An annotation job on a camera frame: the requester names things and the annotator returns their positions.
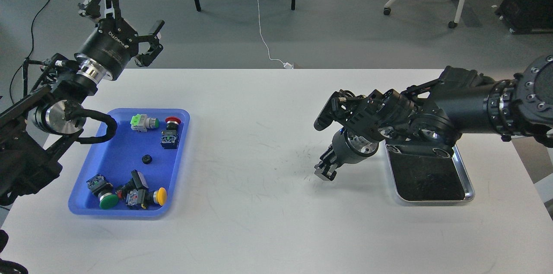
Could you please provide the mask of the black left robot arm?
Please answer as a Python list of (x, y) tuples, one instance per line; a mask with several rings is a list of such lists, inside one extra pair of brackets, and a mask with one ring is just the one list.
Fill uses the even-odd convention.
[(78, 142), (106, 142), (116, 134), (116, 121), (106, 113), (87, 110), (82, 103), (97, 93), (102, 79), (115, 81), (131, 59), (148, 67), (163, 50), (158, 20), (146, 35), (122, 17), (119, 0), (85, 0), (79, 14), (95, 22), (95, 29), (75, 53), (74, 59), (55, 54), (43, 61), (43, 72), (30, 92), (1, 113), (0, 192), (1, 205), (17, 197), (36, 194), (62, 168), (61, 156)]

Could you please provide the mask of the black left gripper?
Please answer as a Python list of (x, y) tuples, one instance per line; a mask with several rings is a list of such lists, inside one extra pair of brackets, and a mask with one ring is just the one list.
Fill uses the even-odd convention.
[[(119, 0), (85, 0), (78, 7), (81, 17), (97, 24), (75, 53), (75, 59), (79, 62), (95, 60), (108, 71), (109, 80), (117, 80), (132, 57), (137, 67), (148, 67), (163, 50), (158, 34), (165, 24), (164, 20), (156, 21), (148, 34), (137, 36), (137, 31), (122, 18)], [(149, 48), (145, 53), (138, 54), (141, 42), (147, 42)]]

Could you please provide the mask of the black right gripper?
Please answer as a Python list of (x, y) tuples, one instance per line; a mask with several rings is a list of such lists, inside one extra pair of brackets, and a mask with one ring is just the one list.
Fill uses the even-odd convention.
[(320, 162), (314, 166), (322, 180), (332, 181), (337, 175), (336, 169), (344, 164), (357, 164), (376, 154), (379, 142), (371, 142), (362, 136), (350, 134), (348, 130), (337, 131), (332, 138), (332, 149), (320, 156)]

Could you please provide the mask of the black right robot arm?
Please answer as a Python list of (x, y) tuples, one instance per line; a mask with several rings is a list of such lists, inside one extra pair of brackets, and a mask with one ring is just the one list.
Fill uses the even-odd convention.
[(318, 131), (342, 128), (320, 156), (315, 174), (334, 180), (344, 164), (373, 156), (379, 143), (411, 156), (450, 159), (462, 134), (499, 134), (504, 142), (532, 137), (552, 146), (552, 56), (537, 58), (513, 79), (496, 81), (476, 70), (446, 67), (440, 77), (403, 92), (334, 92), (314, 122)]

